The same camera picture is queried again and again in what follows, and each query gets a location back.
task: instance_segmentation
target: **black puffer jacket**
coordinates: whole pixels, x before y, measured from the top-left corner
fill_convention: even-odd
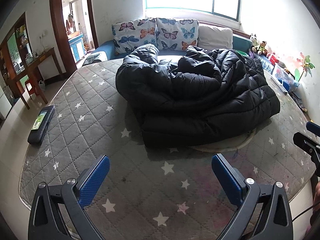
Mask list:
[[[151,45],[124,58],[116,88],[135,110],[149,147],[208,144],[246,133],[280,112],[258,59],[189,46],[178,63]]]

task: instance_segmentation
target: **screw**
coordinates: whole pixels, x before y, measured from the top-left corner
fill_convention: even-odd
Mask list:
[[[40,182],[38,185],[39,188],[44,188],[45,187],[45,182]]]
[[[251,178],[247,178],[245,181],[250,185],[254,184],[254,180]]]
[[[276,182],[276,186],[277,186],[277,187],[283,187],[283,184],[278,181],[278,182]]]
[[[72,184],[76,183],[76,180],[75,179],[68,179],[67,183],[72,185]]]

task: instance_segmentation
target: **blue cabinet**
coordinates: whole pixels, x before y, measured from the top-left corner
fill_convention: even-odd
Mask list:
[[[85,49],[83,44],[83,34],[69,40],[71,52],[75,62],[78,62],[85,55]]]

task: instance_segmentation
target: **window frame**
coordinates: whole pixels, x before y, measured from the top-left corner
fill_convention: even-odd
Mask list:
[[[196,12],[201,12],[201,13],[208,13],[208,14],[212,14],[212,15],[216,15],[216,16],[220,16],[232,21],[236,21],[239,22],[239,17],[240,17],[240,6],[241,6],[241,0],[238,0],[238,8],[237,8],[237,17],[236,18],[232,18],[220,13],[215,13],[214,12],[214,0],[212,0],[212,11],[208,12],[208,11],[202,11],[202,10],[195,10],[195,9],[190,9],[190,8],[177,8],[177,7],[148,7],[148,2],[147,0],[145,0],[145,6],[146,9],[185,9],[185,10],[191,10],[191,11],[196,11]]]

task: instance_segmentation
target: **gray quilted mattress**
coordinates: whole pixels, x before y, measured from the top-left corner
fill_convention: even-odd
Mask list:
[[[132,109],[116,91],[121,63],[118,59],[82,67],[57,94],[42,145],[30,145],[26,153],[19,185],[22,201],[30,207],[40,182],[58,185],[77,178],[106,154],[110,172],[86,207],[106,239],[216,239],[235,207],[212,173],[212,153],[146,148]],[[261,124],[249,144],[223,155],[245,178],[283,182],[290,200],[315,170],[309,155],[293,144],[293,134],[314,136],[305,130],[306,119],[294,101],[268,73],[266,78],[278,94],[280,113]]]

